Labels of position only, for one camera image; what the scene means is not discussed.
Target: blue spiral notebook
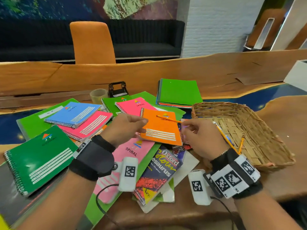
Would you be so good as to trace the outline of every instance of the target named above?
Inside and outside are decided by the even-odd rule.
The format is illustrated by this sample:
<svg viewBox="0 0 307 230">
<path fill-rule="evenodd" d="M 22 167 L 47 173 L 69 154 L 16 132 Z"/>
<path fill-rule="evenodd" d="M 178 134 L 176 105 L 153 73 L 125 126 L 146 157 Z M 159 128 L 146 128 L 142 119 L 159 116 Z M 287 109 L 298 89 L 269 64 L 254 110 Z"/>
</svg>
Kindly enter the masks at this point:
<svg viewBox="0 0 307 230">
<path fill-rule="evenodd" d="M 44 121 L 47 123 L 76 128 L 92 116 L 92 114 L 94 114 L 99 108 L 101 108 L 101 105 L 70 102 L 54 115 L 45 118 Z"/>
</svg>

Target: hot pink notebook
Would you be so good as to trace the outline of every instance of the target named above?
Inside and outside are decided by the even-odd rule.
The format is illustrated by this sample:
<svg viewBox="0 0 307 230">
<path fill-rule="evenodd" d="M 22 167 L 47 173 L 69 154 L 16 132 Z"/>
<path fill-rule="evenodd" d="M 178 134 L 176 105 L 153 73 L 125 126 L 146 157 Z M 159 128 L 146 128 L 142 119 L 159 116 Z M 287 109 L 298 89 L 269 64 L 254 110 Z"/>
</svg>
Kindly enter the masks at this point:
<svg viewBox="0 0 307 230">
<path fill-rule="evenodd" d="M 114 152 L 114 160 L 116 162 L 121 162 L 124 157 L 136 157 L 140 163 L 144 156 L 149 152 L 154 142 L 142 141 L 137 138 L 132 138 L 128 142 L 121 144 Z M 97 184 L 94 189 L 94 194 L 97 194 L 103 188 L 108 185 L 116 184 L 119 182 L 120 173 L 112 172 L 111 175 L 105 176 L 103 178 L 98 178 Z M 118 193 L 117 186 L 111 186 L 100 193 L 99 199 L 103 203 L 110 203 L 113 201 Z"/>
<path fill-rule="evenodd" d="M 62 131 L 70 138 L 78 141 L 84 141 L 99 131 L 112 116 L 112 113 L 96 111 L 83 124 L 75 129 L 61 125 L 58 125 L 58 127 L 62 129 Z"/>
<path fill-rule="evenodd" d="M 137 116 L 140 116 L 142 108 L 149 110 L 157 110 L 148 102 L 146 102 L 142 97 L 138 97 L 136 99 L 124 102 L 116 102 L 115 105 L 120 109 L 122 113 Z"/>
</svg>

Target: white electronic device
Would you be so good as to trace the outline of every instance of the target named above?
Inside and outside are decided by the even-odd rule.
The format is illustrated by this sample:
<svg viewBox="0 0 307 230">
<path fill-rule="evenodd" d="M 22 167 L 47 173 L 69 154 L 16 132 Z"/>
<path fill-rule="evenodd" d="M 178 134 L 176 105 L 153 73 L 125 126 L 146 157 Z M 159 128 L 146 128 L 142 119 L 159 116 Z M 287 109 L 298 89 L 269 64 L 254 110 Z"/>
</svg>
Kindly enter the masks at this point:
<svg viewBox="0 0 307 230">
<path fill-rule="evenodd" d="M 116 162 L 115 172 L 120 173 L 118 190 L 132 192 L 136 186 L 136 174 L 138 171 L 138 159 L 135 157 L 125 157 L 122 162 Z"/>
<path fill-rule="evenodd" d="M 213 196 L 213 191 L 203 177 L 204 173 L 205 170 L 192 170 L 188 177 L 194 202 L 197 205 L 208 206 L 212 202 L 210 196 Z"/>
</svg>

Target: qr code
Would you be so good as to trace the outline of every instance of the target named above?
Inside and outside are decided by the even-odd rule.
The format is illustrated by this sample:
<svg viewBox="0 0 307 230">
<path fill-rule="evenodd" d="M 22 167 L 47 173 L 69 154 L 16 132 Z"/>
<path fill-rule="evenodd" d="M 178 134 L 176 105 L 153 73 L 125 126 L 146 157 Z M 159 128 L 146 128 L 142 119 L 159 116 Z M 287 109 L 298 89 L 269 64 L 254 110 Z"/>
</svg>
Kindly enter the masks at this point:
<svg viewBox="0 0 307 230">
<path fill-rule="evenodd" d="M 235 186 L 242 182 L 242 179 L 233 170 L 226 174 L 225 178 L 232 186 Z"/>
<path fill-rule="evenodd" d="M 203 188 L 201 186 L 201 181 L 193 181 L 192 187 L 194 191 L 203 191 Z"/>
<path fill-rule="evenodd" d="M 218 178 L 216 181 L 215 181 L 215 184 L 218 186 L 218 188 L 224 192 L 225 190 L 229 189 L 230 186 L 229 184 L 225 181 L 225 179 L 223 177 L 220 177 Z"/>
<path fill-rule="evenodd" d="M 126 166 L 125 177 L 134 177 L 135 166 Z"/>
<path fill-rule="evenodd" d="M 251 166 L 247 161 L 244 161 L 241 164 L 241 166 L 249 175 L 252 175 L 253 172 L 255 171 L 255 168 L 253 166 Z"/>
</svg>

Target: forearm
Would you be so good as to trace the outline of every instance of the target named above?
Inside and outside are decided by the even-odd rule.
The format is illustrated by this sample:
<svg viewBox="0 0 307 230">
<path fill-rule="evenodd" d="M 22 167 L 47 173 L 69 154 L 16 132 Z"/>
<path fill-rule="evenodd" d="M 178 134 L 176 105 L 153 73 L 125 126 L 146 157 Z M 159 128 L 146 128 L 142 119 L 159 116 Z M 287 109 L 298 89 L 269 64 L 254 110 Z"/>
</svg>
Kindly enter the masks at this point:
<svg viewBox="0 0 307 230">
<path fill-rule="evenodd" d="M 247 230 L 302 230 L 265 191 L 235 200 L 235 204 Z"/>
<path fill-rule="evenodd" d="M 62 182 L 17 230 L 74 230 L 96 182 L 68 171 Z"/>
</svg>

